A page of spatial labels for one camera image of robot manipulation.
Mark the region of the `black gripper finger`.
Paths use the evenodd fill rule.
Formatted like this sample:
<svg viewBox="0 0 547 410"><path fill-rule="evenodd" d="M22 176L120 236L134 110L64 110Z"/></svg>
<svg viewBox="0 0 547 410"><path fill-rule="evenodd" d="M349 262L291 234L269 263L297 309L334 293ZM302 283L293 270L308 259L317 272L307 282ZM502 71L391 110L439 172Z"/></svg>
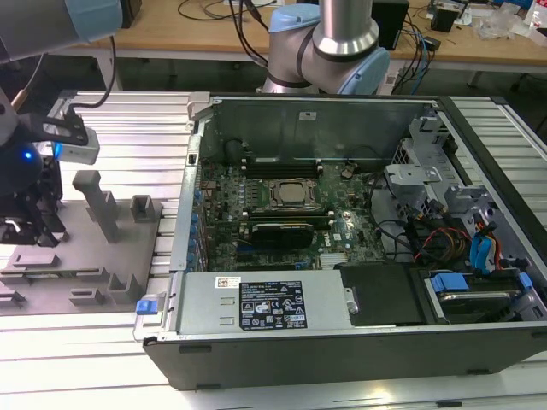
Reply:
<svg viewBox="0 0 547 410"><path fill-rule="evenodd" d="M24 239L24 231L17 221L1 218L1 244L23 244Z"/></svg>
<svg viewBox="0 0 547 410"><path fill-rule="evenodd" d="M38 234L40 247L54 248L59 244L50 228L50 216L56 216L53 196L42 186L30 186L24 195L26 214Z"/></svg>

